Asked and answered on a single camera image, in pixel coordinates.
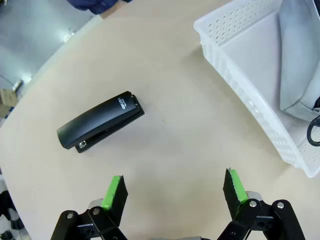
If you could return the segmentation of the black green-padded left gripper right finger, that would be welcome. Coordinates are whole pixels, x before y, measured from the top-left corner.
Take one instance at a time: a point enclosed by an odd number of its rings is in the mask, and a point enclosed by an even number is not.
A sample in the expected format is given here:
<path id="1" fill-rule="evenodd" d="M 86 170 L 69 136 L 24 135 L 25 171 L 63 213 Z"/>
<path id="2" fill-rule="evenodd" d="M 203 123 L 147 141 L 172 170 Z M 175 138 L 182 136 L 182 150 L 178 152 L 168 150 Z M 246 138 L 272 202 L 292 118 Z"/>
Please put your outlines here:
<path id="1" fill-rule="evenodd" d="M 285 199 L 264 202 L 258 192 L 246 191 L 235 169 L 225 171 L 224 197 L 231 221 L 219 240 L 246 240 L 252 231 L 267 240 L 304 240 L 305 236 L 291 203 Z"/>

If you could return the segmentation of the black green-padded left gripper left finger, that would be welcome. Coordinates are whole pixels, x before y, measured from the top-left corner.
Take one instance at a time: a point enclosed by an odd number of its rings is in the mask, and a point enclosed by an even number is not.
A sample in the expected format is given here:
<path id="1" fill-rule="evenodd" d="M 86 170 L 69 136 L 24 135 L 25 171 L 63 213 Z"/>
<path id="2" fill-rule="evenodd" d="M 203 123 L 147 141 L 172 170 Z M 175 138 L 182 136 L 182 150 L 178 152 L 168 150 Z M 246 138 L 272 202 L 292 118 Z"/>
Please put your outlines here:
<path id="1" fill-rule="evenodd" d="M 85 212 L 63 211 L 54 228 L 52 240 L 125 240 L 120 230 L 128 191 L 124 177 L 112 178 L 105 197 Z"/>

